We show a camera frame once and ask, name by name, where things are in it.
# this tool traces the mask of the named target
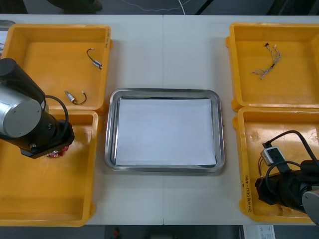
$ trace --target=yellow plastic tray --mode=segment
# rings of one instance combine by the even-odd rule
[[[103,64],[93,65],[86,51]],[[47,94],[58,97],[69,110],[105,111],[111,29],[106,25],[15,24],[10,27],[2,58],[14,59]],[[69,91],[77,101],[73,105],[65,95]],[[62,107],[48,100],[51,109]]]
[[[277,45],[273,61],[265,46]],[[319,108],[319,24],[234,23],[226,39],[233,79],[232,107]]]
[[[63,111],[50,112],[64,119]],[[84,225],[92,204],[98,115],[69,111],[75,140],[59,158],[22,156],[0,140],[0,226]]]
[[[262,143],[288,130],[299,131],[315,155],[319,155],[319,111],[315,109],[241,108],[233,120],[237,132],[237,146],[242,185],[241,211],[260,222],[311,223],[301,212],[280,205],[268,205],[258,198],[255,182],[259,178],[258,160],[264,149]],[[287,160],[301,163],[310,159],[300,139],[287,134],[273,142]],[[265,176],[268,167],[262,163]]]

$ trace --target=metal tray rim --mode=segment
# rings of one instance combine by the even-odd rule
[[[119,99],[123,96],[126,99],[211,99],[212,102],[212,123],[215,147],[215,165],[116,165],[113,161],[115,147],[114,135],[117,135],[114,128],[115,117],[118,110]],[[162,89],[162,88],[121,88],[111,94],[106,142],[105,142],[105,163],[115,171],[141,171],[141,172],[219,172],[225,163],[224,138],[221,105],[219,96],[211,90],[188,90],[188,89]]]

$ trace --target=tangled wires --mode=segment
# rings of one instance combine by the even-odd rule
[[[259,69],[252,72],[254,74],[260,75],[261,80],[268,72],[270,72],[274,68],[274,66],[279,62],[281,58],[281,53],[277,51],[277,45],[274,46],[275,52],[269,47],[269,43],[266,43],[265,47],[271,52],[271,56],[273,57],[273,64],[268,70]]]

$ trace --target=white paper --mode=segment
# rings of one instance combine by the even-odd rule
[[[210,100],[120,100],[116,164],[216,164]]]
[[[276,239],[274,233],[274,226],[259,226],[259,239]]]

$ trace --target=white table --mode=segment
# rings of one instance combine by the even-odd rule
[[[316,16],[1,15],[23,23],[108,24],[114,48],[107,95],[120,87],[210,89],[221,98],[226,163],[220,175],[113,172],[96,160],[89,224],[257,224],[239,210],[240,177],[232,126],[232,87],[225,37],[232,22],[319,23]]]

